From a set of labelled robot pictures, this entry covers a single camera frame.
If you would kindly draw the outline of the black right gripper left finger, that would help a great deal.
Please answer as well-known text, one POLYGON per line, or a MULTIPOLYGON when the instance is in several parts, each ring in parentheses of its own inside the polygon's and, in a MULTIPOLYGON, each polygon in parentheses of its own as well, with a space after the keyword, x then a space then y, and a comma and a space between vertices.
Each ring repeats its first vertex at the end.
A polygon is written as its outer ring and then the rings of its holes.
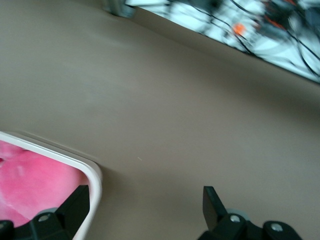
POLYGON ((43 212, 19 227, 0 221, 2 240, 71 240, 90 211, 88 185, 80 185, 54 212, 43 212))

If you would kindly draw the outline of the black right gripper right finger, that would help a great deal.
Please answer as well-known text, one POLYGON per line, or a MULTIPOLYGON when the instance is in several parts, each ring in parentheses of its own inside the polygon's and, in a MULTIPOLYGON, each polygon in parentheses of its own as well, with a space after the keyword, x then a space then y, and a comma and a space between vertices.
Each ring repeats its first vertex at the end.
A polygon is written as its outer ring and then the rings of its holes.
POLYGON ((262 227, 238 213, 229 213, 212 186, 203 187, 202 212, 208 230, 201 240, 300 240, 301 236, 281 221, 266 221, 262 227))

